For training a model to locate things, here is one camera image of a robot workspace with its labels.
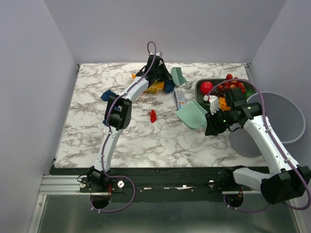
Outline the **mint green brush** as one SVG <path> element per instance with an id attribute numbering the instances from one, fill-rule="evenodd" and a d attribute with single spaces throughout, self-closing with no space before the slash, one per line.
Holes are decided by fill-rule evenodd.
<path id="1" fill-rule="evenodd" d="M 172 76 L 173 83 L 175 86 L 181 86 L 187 82 L 187 80 L 182 74 L 181 67 L 172 67 L 171 76 Z"/>

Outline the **mint green dustpan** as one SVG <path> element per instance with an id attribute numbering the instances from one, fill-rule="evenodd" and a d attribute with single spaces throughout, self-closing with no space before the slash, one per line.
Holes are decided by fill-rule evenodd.
<path id="1" fill-rule="evenodd" d="M 175 112 L 175 115 L 190 129 L 207 128 L 206 120 L 207 111 L 195 101 Z"/>

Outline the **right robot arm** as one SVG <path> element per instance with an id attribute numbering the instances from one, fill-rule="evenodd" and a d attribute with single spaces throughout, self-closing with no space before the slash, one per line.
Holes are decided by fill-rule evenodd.
<path id="1" fill-rule="evenodd" d="M 217 136 L 234 124 L 239 124 L 255 141 L 269 168 L 269 173 L 260 173 L 245 166 L 229 169 L 224 177 L 224 186 L 235 190 L 240 185 L 259 191 L 269 204 L 277 204 L 310 193 L 308 183 L 311 170 L 301 166 L 285 149 L 265 113 L 264 102 L 248 103 L 238 88 L 224 94 L 229 111 L 223 111 L 219 98 L 204 97 L 209 107 L 205 114 L 206 136 Z"/>

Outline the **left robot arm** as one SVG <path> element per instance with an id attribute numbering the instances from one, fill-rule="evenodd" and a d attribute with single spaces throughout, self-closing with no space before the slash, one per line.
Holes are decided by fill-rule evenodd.
<path id="1" fill-rule="evenodd" d="M 102 146 L 96 162 L 86 174 L 89 186 L 96 191 L 104 191 L 111 179 L 106 173 L 110 170 L 117 141 L 131 121 L 133 101 L 151 85 L 170 79 L 172 76 L 165 66 L 162 52 L 150 53 L 146 66 L 138 72 L 132 83 L 120 94 L 110 95 L 104 115 L 106 125 Z"/>

